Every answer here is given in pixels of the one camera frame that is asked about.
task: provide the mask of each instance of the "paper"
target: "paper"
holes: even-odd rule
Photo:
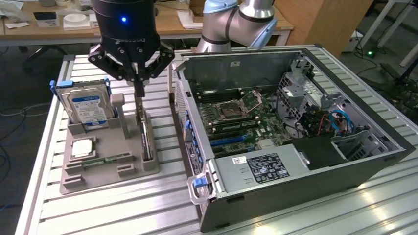
[[[185,11],[178,11],[179,20],[182,26],[186,29],[199,29],[203,28],[203,23],[195,23],[191,19],[190,13]]]
[[[14,4],[19,10],[22,10],[23,6],[24,6],[24,3],[23,2],[19,2],[19,1],[4,1],[4,0],[0,0],[0,3],[2,4]],[[0,10],[0,16],[6,16],[6,13]]]
[[[16,24],[15,24],[15,23],[10,23],[10,24],[7,23],[7,24],[6,24],[6,27],[11,29],[11,28],[20,28],[20,27],[24,27],[24,26],[28,26],[28,25],[30,25],[30,24],[28,24],[27,22],[24,22],[24,23],[16,23]]]

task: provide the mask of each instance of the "warning label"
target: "warning label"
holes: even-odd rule
[[[260,184],[290,176],[277,153],[248,159],[248,163]]]

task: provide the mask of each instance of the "floor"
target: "floor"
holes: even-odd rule
[[[376,15],[364,19],[360,31],[366,32],[373,24]],[[389,21],[384,22],[378,32],[374,35],[377,39],[381,32],[389,25]],[[376,63],[386,62],[393,64],[400,72],[404,68],[398,66],[404,57],[408,55],[412,48],[418,42],[418,35],[410,33],[400,28],[386,44],[386,55],[378,54],[374,61]],[[373,47],[374,41],[370,40],[365,49]],[[22,53],[16,47],[8,49],[7,54],[0,56],[0,112],[10,107],[27,107],[37,103],[51,102],[53,94],[50,92],[49,83],[57,79],[61,71],[62,55],[57,51],[50,51],[34,63],[34,73],[26,74],[22,70],[22,62],[34,53],[39,47],[30,47],[28,53]],[[87,54],[90,45],[65,45],[63,49],[69,54]],[[348,67],[358,72],[373,64],[365,60],[358,59],[352,53],[345,53],[340,57],[341,61]],[[369,70],[362,73],[362,76],[376,81],[384,81],[380,74],[380,69]],[[412,75],[413,79],[418,78],[418,70]],[[39,107],[28,112],[28,114],[39,114],[49,110],[49,106]],[[3,137],[16,126],[16,122],[22,121],[22,116],[14,116],[0,119],[0,136]],[[6,146],[10,157],[15,162],[16,175],[20,179],[22,193],[16,197],[11,207],[0,211],[0,235],[11,235],[15,232],[22,204],[24,201],[26,190],[30,183],[30,176],[34,167],[34,162],[38,153],[42,133],[45,129],[47,116],[28,117],[26,120],[26,132],[22,137]],[[0,177],[4,174],[6,168],[0,167]],[[11,201],[18,192],[18,178],[11,172],[8,178],[0,183],[0,208]]]

